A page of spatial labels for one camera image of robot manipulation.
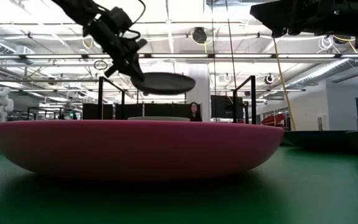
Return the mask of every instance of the green table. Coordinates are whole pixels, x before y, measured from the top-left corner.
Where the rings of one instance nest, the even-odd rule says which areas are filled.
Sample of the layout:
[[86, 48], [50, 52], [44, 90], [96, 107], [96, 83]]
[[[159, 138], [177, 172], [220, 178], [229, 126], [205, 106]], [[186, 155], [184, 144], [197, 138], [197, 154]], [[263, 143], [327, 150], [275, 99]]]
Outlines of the green table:
[[167, 184], [40, 177], [0, 155], [0, 223], [358, 224], [358, 156], [281, 147], [260, 167]]

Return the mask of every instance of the wall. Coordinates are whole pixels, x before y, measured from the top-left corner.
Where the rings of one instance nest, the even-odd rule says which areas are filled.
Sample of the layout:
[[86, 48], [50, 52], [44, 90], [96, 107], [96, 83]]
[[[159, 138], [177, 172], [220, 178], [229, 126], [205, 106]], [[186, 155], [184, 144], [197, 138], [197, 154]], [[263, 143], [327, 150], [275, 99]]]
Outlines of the wall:
[[31, 96], [10, 93], [9, 97], [14, 101], [14, 110], [16, 111], [27, 111], [28, 107], [39, 105], [39, 101]]
[[[340, 76], [331, 77], [330, 81]], [[358, 77], [335, 84], [327, 81], [327, 97], [331, 130], [357, 130]]]
[[[326, 82], [307, 86], [304, 92], [289, 93], [293, 118], [297, 131], [317, 131], [318, 117], [323, 118], [323, 130], [329, 130]], [[257, 106], [257, 114], [286, 108], [287, 101], [268, 101], [268, 105]]]

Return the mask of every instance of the person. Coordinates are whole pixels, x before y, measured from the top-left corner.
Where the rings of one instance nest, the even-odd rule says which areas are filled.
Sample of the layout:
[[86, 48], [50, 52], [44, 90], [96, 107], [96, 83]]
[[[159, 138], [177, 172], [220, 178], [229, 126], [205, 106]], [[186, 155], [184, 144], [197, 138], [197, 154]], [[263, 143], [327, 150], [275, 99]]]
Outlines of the person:
[[203, 119], [201, 118], [201, 113], [200, 111], [198, 111], [198, 104], [196, 102], [192, 102], [190, 103], [191, 106], [191, 116], [190, 121], [197, 121], [197, 122], [202, 122]]

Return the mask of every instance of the red object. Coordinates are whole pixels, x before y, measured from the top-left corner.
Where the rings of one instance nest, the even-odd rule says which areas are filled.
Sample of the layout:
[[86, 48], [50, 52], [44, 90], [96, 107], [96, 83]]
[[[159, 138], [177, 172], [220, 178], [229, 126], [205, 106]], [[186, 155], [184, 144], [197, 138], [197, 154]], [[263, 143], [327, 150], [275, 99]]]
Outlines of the red object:
[[282, 128], [175, 121], [0, 123], [0, 152], [27, 170], [88, 180], [217, 177], [265, 162]]
[[275, 116], [269, 116], [265, 118], [263, 121], [261, 121], [260, 123], [269, 126], [282, 126], [280, 122], [282, 122], [283, 120], [284, 120], [284, 115], [278, 114]]

